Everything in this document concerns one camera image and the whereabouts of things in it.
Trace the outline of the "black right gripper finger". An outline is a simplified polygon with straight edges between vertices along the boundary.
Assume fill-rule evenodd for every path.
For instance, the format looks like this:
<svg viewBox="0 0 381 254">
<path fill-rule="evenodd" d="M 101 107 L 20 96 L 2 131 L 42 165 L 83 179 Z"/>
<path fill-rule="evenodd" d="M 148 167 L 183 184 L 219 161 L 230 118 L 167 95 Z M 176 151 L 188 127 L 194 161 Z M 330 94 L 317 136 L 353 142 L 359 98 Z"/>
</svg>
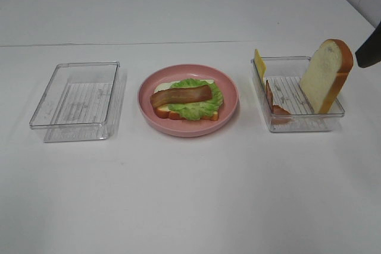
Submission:
<svg viewBox="0 0 381 254">
<path fill-rule="evenodd" d="M 380 62 L 381 57 L 381 23 L 377 25 L 373 33 L 356 50 L 355 57 L 360 68 L 367 68 Z"/>
</svg>

